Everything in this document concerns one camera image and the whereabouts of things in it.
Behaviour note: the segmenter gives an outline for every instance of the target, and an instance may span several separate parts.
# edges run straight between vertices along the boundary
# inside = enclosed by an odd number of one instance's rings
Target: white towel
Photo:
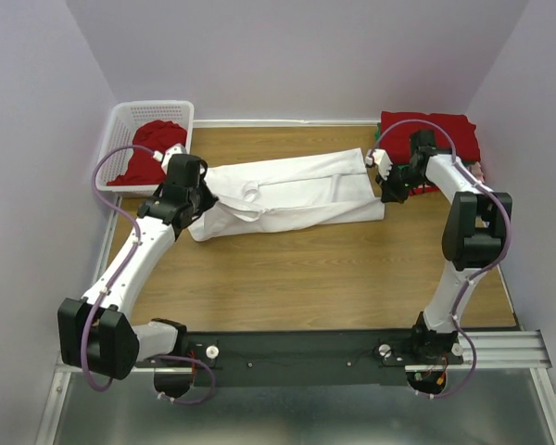
[[[189,227],[195,241],[382,220],[385,213],[360,148],[210,168],[206,182],[220,201]]]

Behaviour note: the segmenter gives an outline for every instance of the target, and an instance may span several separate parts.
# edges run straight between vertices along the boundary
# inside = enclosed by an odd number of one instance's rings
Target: bolt
[[[463,347],[459,343],[453,343],[451,353],[456,357],[461,357],[463,355]]]
[[[219,353],[220,351],[215,345],[211,345],[206,348],[206,356],[211,360],[216,359],[219,356]]]
[[[384,359],[389,358],[389,356],[391,355],[391,347],[384,343],[379,347],[379,355]]]

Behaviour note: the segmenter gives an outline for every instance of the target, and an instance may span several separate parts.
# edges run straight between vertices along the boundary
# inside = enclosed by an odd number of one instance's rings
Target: cable connector
[[[364,166],[368,168],[374,167],[373,151],[369,151],[367,156],[364,157]]]
[[[389,177],[391,169],[393,169],[393,163],[387,155],[387,152],[385,150],[382,150],[381,148],[377,148],[371,154],[371,159],[374,161],[375,165],[379,169],[379,176],[381,176],[381,178],[386,181]]]

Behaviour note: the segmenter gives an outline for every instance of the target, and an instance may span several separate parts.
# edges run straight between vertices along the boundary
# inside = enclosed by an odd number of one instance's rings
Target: white plastic basket
[[[185,151],[190,152],[194,128],[194,105],[184,100],[146,100],[124,102],[111,110],[99,159],[118,146],[131,144],[136,130],[156,120],[173,121],[181,125],[187,131]],[[124,150],[113,155],[105,163],[96,179],[99,190],[119,193],[124,197],[144,197],[153,194],[158,184],[107,185],[107,182],[113,181],[126,172],[132,154],[133,150]]]

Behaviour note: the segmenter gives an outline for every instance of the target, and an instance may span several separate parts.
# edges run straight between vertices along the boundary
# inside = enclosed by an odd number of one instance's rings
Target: red cloth
[[[132,143],[165,153],[177,144],[185,146],[186,140],[187,131],[176,123],[152,121],[136,131]],[[160,184],[164,179],[165,172],[160,168],[160,162],[145,151],[134,150],[128,170],[107,185],[152,185]]]
[[[391,125],[405,119],[422,119],[435,123],[443,128],[457,147],[457,154],[464,162],[480,160],[480,147],[475,138],[475,125],[467,120],[464,115],[454,114],[423,114],[423,113],[381,113],[381,134]],[[434,130],[436,146],[449,148],[449,141],[439,131],[423,123],[406,123],[394,128],[381,141],[380,147],[387,152],[394,164],[407,164],[410,162],[410,135],[418,130]]]

